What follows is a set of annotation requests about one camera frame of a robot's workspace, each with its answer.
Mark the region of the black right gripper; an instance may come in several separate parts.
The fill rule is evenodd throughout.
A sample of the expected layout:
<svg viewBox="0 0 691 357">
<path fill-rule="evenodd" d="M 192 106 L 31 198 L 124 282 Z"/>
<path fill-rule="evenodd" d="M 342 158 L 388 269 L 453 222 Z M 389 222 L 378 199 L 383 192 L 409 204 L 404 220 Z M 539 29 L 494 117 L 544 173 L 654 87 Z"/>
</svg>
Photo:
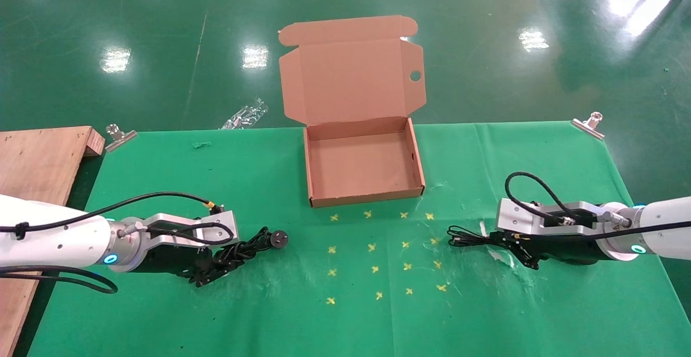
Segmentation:
<svg viewBox="0 0 691 357">
<path fill-rule="evenodd" d="M 602 261 L 602 249 L 595 240 L 529 235 L 514 231 L 494 231 L 486 237 L 486 244 L 507 249 L 520 264 L 539 269 L 541 260 L 555 259 L 572 265 L 594 265 Z M 526 248 L 532 244 L 532 253 Z"/>
</svg>

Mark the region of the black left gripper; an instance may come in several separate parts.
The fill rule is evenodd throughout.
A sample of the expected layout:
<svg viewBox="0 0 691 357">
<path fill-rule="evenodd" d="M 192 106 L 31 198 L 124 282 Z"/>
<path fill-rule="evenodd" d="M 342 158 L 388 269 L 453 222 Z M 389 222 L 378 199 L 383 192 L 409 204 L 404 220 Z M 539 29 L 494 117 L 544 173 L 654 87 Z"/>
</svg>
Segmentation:
<svg viewBox="0 0 691 357">
<path fill-rule="evenodd" d="M 222 247 L 214 254 L 209 248 L 160 245 L 149 250 L 134 273 L 167 273 L 190 278 L 200 288 L 244 265 L 254 258 L 254 244 L 238 241 Z"/>
</svg>

